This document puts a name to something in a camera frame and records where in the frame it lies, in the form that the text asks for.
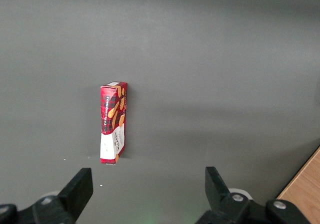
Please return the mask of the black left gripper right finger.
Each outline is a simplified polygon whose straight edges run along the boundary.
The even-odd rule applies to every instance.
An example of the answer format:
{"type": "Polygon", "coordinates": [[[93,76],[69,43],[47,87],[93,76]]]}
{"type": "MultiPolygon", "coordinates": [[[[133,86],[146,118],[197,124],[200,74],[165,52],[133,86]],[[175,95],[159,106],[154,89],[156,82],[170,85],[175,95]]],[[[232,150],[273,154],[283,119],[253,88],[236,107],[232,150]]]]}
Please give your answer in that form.
{"type": "Polygon", "coordinates": [[[198,219],[198,224],[309,223],[289,201],[273,199],[262,206],[244,194],[229,191],[215,167],[205,168],[205,194],[211,209],[198,219]]]}

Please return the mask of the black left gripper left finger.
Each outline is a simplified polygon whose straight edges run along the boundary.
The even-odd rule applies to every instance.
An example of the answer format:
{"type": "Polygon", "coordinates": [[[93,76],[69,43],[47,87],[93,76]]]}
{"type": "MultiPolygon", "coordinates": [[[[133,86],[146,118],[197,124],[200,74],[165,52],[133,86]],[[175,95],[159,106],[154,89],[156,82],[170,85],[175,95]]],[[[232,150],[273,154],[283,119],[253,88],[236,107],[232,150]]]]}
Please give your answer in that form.
{"type": "Polygon", "coordinates": [[[24,210],[0,206],[2,224],[74,224],[93,195],[92,170],[82,168],[57,195],[47,195],[24,210]]]}

